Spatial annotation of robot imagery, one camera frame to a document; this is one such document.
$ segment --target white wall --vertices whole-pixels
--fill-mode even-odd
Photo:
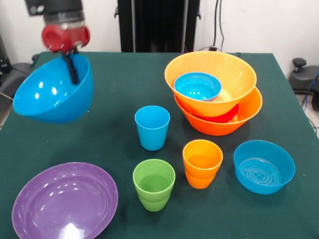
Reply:
[[[195,50],[213,42],[215,3],[201,0]],[[319,65],[318,9],[319,0],[223,0],[223,50],[274,53],[286,76],[295,57]]]
[[[117,0],[83,0],[91,41],[84,51],[121,51]],[[29,17],[24,0],[0,0],[0,34],[12,63],[31,62],[42,44],[43,17]]]
[[[83,0],[91,41],[86,51],[121,51],[117,0]],[[195,50],[212,44],[215,0],[201,0]],[[29,17],[24,0],[0,0],[0,33],[13,63],[45,50],[42,17]],[[272,52],[286,75],[294,57],[319,64],[319,0],[223,0],[226,52]],[[217,45],[220,46],[220,35]]]

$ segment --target orange bowl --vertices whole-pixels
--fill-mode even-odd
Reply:
[[[199,119],[187,112],[181,101],[175,96],[177,105],[181,108],[189,123],[199,132],[221,136],[234,132],[248,120],[253,118],[261,109],[263,105],[263,98],[260,91],[255,87],[251,93],[249,93],[239,103],[239,111],[237,116],[228,123],[216,123]]]
[[[182,95],[174,89],[175,80],[189,72],[204,72],[216,77],[222,91],[213,101],[199,101]],[[188,112],[216,117],[229,112],[256,86],[254,69],[242,59],[223,52],[197,51],[180,55],[165,69],[165,80]]]

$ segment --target green tablecloth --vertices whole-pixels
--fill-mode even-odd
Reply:
[[[310,239],[319,238],[319,141],[272,54],[242,54],[255,69],[264,104],[260,113],[231,135],[194,130],[173,100],[163,77],[177,54],[84,53],[92,63],[95,97],[88,114],[65,125],[35,122],[11,113],[0,132],[0,238],[17,238],[11,209],[21,188],[36,174],[65,162],[88,162],[107,170],[117,183],[114,219],[98,239]],[[43,53],[40,66],[52,55]],[[171,122],[165,147],[139,145],[134,113],[145,105],[165,107]],[[182,148],[203,138],[217,143],[224,161],[204,190],[189,186]],[[233,152],[244,141],[264,139],[285,148],[296,174],[280,192],[249,192],[234,174]],[[140,204],[132,182],[135,166],[159,158],[176,171],[166,207],[157,213]]]

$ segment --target red bowl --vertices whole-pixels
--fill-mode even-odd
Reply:
[[[205,121],[210,121],[215,123],[228,123],[237,115],[238,111],[239,111],[239,106],[237,104],[235,105],[234,108],[232,108],[229,112],[227,112],[226,114],[222,116],[216,116],[216,117],[196,116],[196,117]]]

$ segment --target small blue bowl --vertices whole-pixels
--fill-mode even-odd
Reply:
[[[258,194],[272,194],[285,186],[295,174],[291,156],[274,143],[262,140],[248,141],[234,153],[238,181]]]
[[[191,72],[178,77],[174,88],[181,94],[200,101],[211,101],[221,92],[220,81],[202,72]]]
[[[67,65],[58,57],[34,71],[19,87],[14,111],[25,117],[51,123],[68,123],[82,117],[93,100],[93,76],[90,61],[72,55],[79,77],[73,85]]]

